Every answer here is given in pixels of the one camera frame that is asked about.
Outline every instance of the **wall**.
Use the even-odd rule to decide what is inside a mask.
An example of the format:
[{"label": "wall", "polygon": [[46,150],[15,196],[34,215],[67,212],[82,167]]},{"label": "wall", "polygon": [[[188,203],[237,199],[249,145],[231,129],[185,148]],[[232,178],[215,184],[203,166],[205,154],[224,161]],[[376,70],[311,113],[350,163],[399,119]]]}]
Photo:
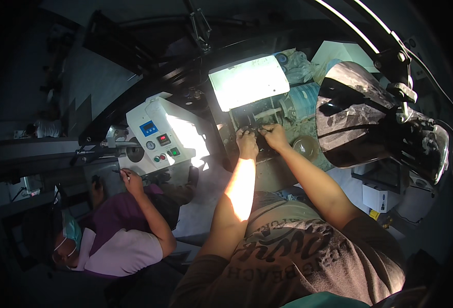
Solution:
[{"label": "wall", "polygon": [[53,22],[47,19],[39,15],[33,21],[0,67],[0,140],[13,139],[14,130],[23,130],[37,111],[47,108],[47,95],[39,91],[45,84],[42,67],[51,61],[46,37]]}]

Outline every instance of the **workbench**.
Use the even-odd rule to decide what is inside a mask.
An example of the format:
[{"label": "workbench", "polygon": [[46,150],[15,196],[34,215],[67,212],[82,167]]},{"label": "workbench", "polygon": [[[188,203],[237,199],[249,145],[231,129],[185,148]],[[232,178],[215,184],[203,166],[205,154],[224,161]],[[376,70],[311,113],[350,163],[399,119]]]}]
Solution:
[{"label": "workbench", "polygon": [[[206,93],[206,97],[211,114],[223,142],[226,155],[230,160],[231,165],[235,166],[238,160],[239,151],[236,144],[236,130],[230,114],[228,112],[223,112],[220,109],[214,93]],[[299,136],[311,136],[317,140],[315,117],[297,122],[289,130],[286,130],[286,138],[290,144],[292,144]],[[324,171],[334,168],[326,157],[324,157],[320,148],[318,156],[313,164]],[[267,159],[259,159],[258,157],[255,172],[255,190],[275,192],[298,183],[295,176],[291,173],[290,168],[288,168],[288,165],[280,155]]]}]

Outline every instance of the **person in background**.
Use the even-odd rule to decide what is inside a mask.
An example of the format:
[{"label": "person in background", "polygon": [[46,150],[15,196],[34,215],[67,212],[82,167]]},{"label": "person in background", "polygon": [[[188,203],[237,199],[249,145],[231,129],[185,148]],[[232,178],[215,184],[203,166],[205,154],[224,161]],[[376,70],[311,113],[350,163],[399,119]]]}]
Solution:
[{"label": "person in background", "polygon": [[60,120],[48,121],[48,120],[37,120],[33,124],[26,126],[26,135],[34,136],[38,138],[44,137],[65,137],[62,131],[62,122]]},{"label": "person in background", "polygon": [[281,125],[259,133],[310,204],[254,193],[256,137],[239,130],[240,157],[209,237],[170,307],[368,307],[400,291],[404,257],[390,233],[293,150]]},{"label": "person in background", "polygon": [[[172,189],[164,194],[156,184],[143,188],[141,177],[130,169],[120,175],[127,192],[104,200],[103,189],[93,183],[94,211],[79,222],[67,209],[41,207],[26,213],[23,238],[30,254],[52,267],[115,278],[172,253],[177,242],[171,229],[182,205],[176,200],[188,203],[193,196],[181,186],[176,194]],[[191,182],[197,185],[197,178]]]}]

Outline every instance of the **digital display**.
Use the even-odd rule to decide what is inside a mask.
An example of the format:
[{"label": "digital display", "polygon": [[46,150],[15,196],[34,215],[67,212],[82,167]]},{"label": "digital display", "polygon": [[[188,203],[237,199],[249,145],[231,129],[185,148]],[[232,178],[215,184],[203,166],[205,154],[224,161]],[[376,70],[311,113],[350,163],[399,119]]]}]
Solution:
[{"label": "digital display", "polygon": [[165,133],[161,136],[156,137],[156,139],[158,140],[158,142],[160,143],[161,146],[169,145],[172,143],[170,141],[170,139],[168,138],[168,135]]},{"label": "digital display", "polygon": [[153,122],[151,122],[151,123],[149,123],[148,125],[143,126],[143,129],[144,129],[145,131],[147,131],[148,129],[151,129],[151,128],[153,128],[153,127],[154,127],[154,124],[153,124]]}]

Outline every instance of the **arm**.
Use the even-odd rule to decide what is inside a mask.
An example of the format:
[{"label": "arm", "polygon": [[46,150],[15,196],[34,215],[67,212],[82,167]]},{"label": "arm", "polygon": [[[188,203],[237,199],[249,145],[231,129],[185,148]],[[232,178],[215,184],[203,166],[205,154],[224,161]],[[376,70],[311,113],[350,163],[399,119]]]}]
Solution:
[{"label": "arm", "polygon": [[281,125],[264,125],[263,128],[260,133],[269,146],[281,154],[310,201],[329,224],[341,231],[353,218],[365,215],[327,173],[291,148]]},{"label": "arm", "polygon": [[213,254],[230,260],[245,236],[254,198],[255,157],[259,149],[254,134],[242,129],[237,132],[237,144],[240,157],[215,208],[209,237],[196,257]]},{"label": "arm", "polygon": [[161,216],[153,203],[149,200],[143,190],[143,179],[131,169],[120,170],[122,179],[127,190],[136,198],[137,204],[143,211],[144,217],[149,224],[149,228],[158,238],[163,251],[163,258],[171,254],[176,246],[177,240],[173,236],[166,220]]}]

